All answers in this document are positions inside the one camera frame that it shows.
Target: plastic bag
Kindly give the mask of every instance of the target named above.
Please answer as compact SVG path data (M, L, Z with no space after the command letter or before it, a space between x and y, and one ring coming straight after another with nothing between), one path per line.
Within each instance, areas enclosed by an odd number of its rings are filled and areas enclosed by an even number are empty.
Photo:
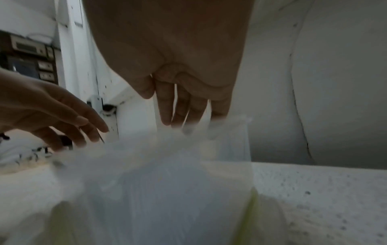
M39 235L53 245L282 245L271 242L285 235L267 231L264 214L276 207L262 210L251 164L205 161L243 160L246 141L228 142L241 127L246 119L229 119L189 137L158 133L58 155L66 201ZM209 141L216 147L203 149Z

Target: crack in wall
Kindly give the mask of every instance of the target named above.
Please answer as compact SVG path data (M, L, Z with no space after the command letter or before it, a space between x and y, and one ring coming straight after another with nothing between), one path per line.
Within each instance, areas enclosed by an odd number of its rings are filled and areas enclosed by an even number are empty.
M302 123L302 120L301 120L301 117L300 117L300 114L299 114L298 108L297 108L297 100L296 100L296 98L295 98L295 92L294 92L294 83L293 83L292 69L293 69L293 52L294 52L294 50L295 50L295 46L296 46L298 37L299 37L299 35L300 35L301 31L302 31L302 28L304 27L305 19L306 19L306 17L308 16L310 10L312 9L312 7L313 7L313 5L314 5L315 3L316 3L316 0L314 0L314 1L310 4L310 6L309 6L309 8L307 9L307 11L306 11L304 17L303 17L302 20L300 21L300 27L299 27L299 30L298 30L298 32L297 32L297 34L296 34L297 37L296 37L296 39L295 39L295 41L294 41L294 43L293 43L293 46L292 46L291 52L290 52L290 56L289 56L289 58L290 58L290 67L289 67L289 68L290 68L290 81L291 81L291 87L292 87L292 93L293 93L293 99L294 99L295 111L296 111L296 113L297 113L297 118L298 118L298 120L300 121L300 124L301 124L302 134L303 134L304 139L305 139L305 141L306 141L306 150L307 150L308 155L309 155L309 157L310 157L310 159L312 160L312 162L313 162L314 165L316 165L316 161L314 160L314 158L312 157L312 154L310 153L309 142L308 142L308 138L306 137L306 134L305 134L304 124Z

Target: fingernail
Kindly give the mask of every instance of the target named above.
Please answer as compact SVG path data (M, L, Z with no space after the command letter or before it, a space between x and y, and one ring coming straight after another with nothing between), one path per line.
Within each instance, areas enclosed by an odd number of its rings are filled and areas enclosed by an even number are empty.
M83 126L83 125L86 125L89 123L89 120L85 117L82 117L82 116L77 116L75 118L75 121L76 121L78 126Z

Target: white appliance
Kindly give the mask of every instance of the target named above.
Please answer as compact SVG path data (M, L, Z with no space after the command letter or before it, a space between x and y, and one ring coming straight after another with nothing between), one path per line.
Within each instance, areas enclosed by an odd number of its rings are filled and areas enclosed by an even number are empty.
M47 57L46 46L44 44L11 35L12 48L14 50Z

